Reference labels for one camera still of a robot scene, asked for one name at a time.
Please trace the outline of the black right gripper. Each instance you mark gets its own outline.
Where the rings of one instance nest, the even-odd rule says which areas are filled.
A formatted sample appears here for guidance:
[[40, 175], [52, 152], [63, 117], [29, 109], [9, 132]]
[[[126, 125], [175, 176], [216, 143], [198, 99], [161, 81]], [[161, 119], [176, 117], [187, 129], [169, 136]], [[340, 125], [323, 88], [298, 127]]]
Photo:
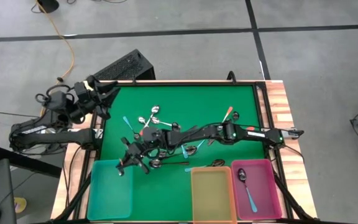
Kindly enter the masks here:
[[146, 127], [142, 130], [140, 139], [130, 143], [127, 138], [121, 138], [122, 143], [125, 145], [126, 150], [124, 157], [119, 159], [116, 166], [118, 171], [123, 171], [126, 167], [133, 166], [133, 158], [136, 158], [137, 165], [142, 169], [145, 174], [149, 174], [150, 169], [143, 162], [143, 157], [149, 159], [156, 159], [163, 148], [165, 136], [163, 131], [158, 128]]

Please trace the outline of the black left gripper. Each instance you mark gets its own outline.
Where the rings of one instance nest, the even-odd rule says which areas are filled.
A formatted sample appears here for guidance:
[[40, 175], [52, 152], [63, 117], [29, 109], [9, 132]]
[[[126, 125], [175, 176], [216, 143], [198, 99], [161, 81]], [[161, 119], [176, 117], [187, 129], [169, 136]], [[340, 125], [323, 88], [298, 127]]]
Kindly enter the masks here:
[[108, 109], [120, 92], [115, 88], [118, 81], [101, 82], [95, 76], [88, 76], [84, 82], [77, 82], [74, 91], [78, 100], [74, 103], [72, 120], [81, 121], [88, 113], [96, 110], [98, 116], [109, 119]]

